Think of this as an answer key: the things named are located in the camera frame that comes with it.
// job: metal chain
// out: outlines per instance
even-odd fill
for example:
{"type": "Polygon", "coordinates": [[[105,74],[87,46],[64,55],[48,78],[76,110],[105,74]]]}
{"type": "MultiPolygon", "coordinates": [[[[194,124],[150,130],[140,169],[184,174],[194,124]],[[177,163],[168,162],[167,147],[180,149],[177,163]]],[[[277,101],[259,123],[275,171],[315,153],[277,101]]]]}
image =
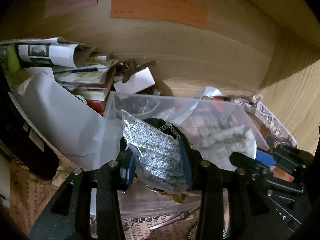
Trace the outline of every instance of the metal chain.
{"type": "Polygon", "coordinates": [[[160,130],[161,132],[163,132],[163,131],[166,130],[166,129],[170,129],[171,132],[177,137],[177,139],[180,139],[180,138],[181,138],[180,134],[178,134],[178,132],[173,128],[172,124],[170,124],[168,121],[166,121],[163,126],[160,126],[160,127],[159,127],[159,130],[160,130]]]}

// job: sequined fabric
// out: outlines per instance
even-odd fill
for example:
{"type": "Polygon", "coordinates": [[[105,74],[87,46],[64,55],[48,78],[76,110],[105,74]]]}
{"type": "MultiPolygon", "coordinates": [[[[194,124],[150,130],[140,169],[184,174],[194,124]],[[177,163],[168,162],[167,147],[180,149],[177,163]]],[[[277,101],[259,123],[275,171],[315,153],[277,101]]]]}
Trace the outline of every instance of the sequined fabric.
{"type": "Polygon", "coordinates": [[[122,117],[124,139],[135,155],[138,178],[168,192],[186,190],[179,141],[126,111],[122,117]]]}

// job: metal screw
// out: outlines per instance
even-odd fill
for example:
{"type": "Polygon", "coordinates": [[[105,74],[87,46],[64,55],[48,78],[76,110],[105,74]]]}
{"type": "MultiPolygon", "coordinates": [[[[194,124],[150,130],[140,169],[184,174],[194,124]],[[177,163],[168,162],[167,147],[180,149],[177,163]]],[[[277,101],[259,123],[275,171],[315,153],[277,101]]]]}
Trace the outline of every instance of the metal screw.
{"type": "Polygon", "coordinates": [[[74,175],[79,175],[81,172],[82,172],[82,169],[81,169],[81,168],[75,168],[75,169],[73,170],[73,174],[74,174],[74,175]]]}
{"type": "Polygon", "coordinates": [[[210,166],[210,162],[209,161],[207,161],[207,160],[203,160],[203,161],[201,161],[201,166],[202,167],[209,167],[210,166]]]}
{"type": "Polygon", "coordinates": [[[117,162],[116,160],[112,160],[112,161],[109,161],[109,162],[108,162],[108,165],[109,165],[110,167],[116,167],[116,166],[118,165],[118,162],[117,162]]]}
{"type": "Polygon", "coordinates": [[[245,170],[244,169],[238,168],[236,171],[240,175],[244,175],[245,174],[245,170]]]}

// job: wooden surface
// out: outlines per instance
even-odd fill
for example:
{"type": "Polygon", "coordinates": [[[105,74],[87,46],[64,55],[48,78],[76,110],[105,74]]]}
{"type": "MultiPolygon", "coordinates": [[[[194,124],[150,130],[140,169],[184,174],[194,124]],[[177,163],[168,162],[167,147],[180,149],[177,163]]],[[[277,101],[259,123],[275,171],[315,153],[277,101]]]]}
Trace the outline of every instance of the wooden surface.
{"type": "Polygon", "coordinates": [[[320,24],[305,0],[250,0],[279,25],[320,47],[320,24]]]}
{"type": "Polygon", "coordinates": [[[256,92],[281,27],[247,0],[196,1],[209,8],[205,30],[163,20],[110,19],[111,0],[47,19],[45,0],[16,0],[0,24],[0,40],[62,36],[120,59],[156,59],[151,71],[166,95],[189,97],[207,85],[256,92]]]}
{"type": "Polygon", "coordinates": [[[285,32],[262,83],[263,103],[315,153],[320,123],[320,49],[285,32]]]}

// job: white cloth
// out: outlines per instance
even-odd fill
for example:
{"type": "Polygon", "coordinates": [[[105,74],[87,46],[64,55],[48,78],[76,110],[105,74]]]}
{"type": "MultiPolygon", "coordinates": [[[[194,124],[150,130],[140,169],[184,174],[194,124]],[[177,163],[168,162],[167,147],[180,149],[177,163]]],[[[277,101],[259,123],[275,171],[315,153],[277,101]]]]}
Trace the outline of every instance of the white cloth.
{"type": "Polygon", "coordinates": [[[202,140],[202,156],[205,160],[217,165],[220,169],[235,171],[229,160],[233,152],[240,152],[255,159],[257,144],[252,130],[244,125],[210,133],[206,131],[202,140]]]}

